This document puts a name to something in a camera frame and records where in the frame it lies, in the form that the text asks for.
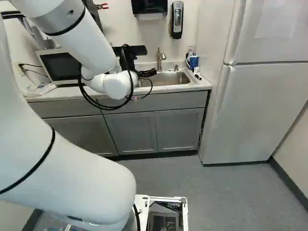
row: wall outlet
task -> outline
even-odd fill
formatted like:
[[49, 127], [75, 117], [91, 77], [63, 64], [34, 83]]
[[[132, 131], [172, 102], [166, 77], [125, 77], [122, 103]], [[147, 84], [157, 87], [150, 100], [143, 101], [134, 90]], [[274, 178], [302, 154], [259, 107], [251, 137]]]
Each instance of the wall outlet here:
[[13, 68], [15, 69], [15, 71], [20, 74], [21, 76], [25, 76], [25, 73], [23, 72], [23, 70], [21, 69], [21, 67], [19, 66], [20, 62], [14, 62], [13, 63]]

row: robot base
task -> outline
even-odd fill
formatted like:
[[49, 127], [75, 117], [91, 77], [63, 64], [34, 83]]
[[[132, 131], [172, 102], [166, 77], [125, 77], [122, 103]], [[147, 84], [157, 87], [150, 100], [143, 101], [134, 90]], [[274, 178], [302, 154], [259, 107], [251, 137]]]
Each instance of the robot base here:
[[[185, 197], [156, 197], [147, 195], [136, 195], [135, 205], [139, 212], [141, 231], [188, 231], [188, 203]], [[43, 219], [34, 228], [38, 230], [61, 230], [61, 231], [85, 231], [88, 228], [80, 227], [80, 223], [66, 220], [66, 223], [60, 222], [57, 217], [57, 225], [47, 223], [50, 215], [54, 218], [54, 214], [45, 213]], [[105, 231], [106, 227], [97, 226], [98, 231]], [[137, 222], [132, 209], [125, 227], [122, 231], [137, 231]]]

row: baseboard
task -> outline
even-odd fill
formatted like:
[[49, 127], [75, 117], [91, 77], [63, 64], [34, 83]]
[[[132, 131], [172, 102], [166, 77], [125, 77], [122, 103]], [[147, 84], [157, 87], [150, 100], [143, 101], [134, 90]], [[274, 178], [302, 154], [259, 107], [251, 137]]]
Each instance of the baseboard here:
[[176, 152], [165, 152], [165, 153], [117, 155], [117, 156], [106, 156], [105, 158], [112, 160], [112, 161], [121, 161], [121, 160], [168, 158], [168, 157], [191, 156], [191, 155], [197, 155], [197, 151], [191, 150], [191, 151], [176, 151]]
[[284, 171], [284, 169], [278, 164], [278, 162], [271, 156], [269, 158], [269, 164], [277, 172], [278, 176], [282, 179], [284, 184], [291, 190], [295, 197], [302, 204], [304, 209], [308, 212], [308, 198], [304, 193], [298, 188], [294, 181], [289, 177], [289, 175]]
[[222, 164], [203, 164], [204, 167], [225, 167], [225, 166], [240, 166], [240, 165], [260, 165], [266, 164], [268, 160], [265, 161], [251, 161], [251, 162], [237, 162], [237, 163], [222, 163]]

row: refrigerator door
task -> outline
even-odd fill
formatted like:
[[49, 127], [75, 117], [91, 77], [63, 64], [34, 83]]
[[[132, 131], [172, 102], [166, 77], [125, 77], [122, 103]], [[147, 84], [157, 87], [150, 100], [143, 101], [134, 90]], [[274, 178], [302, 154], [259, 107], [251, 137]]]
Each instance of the refrigerator door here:
[[224, 66], [204, 164], [267, 160], [308, 99], [308, 64]]
[[308, 61], [307, 0], [237, 0], [226, 64]]

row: gray floor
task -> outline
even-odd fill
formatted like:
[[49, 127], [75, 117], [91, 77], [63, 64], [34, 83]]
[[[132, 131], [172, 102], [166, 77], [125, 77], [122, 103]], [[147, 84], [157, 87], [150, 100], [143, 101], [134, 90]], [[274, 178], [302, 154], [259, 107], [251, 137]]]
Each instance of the gray floor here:
[[186, 196], [190, 231], [307, 231], [308, 213], [267, 164], [203, 167], [197, 156], [120, 161], [137, 193]]

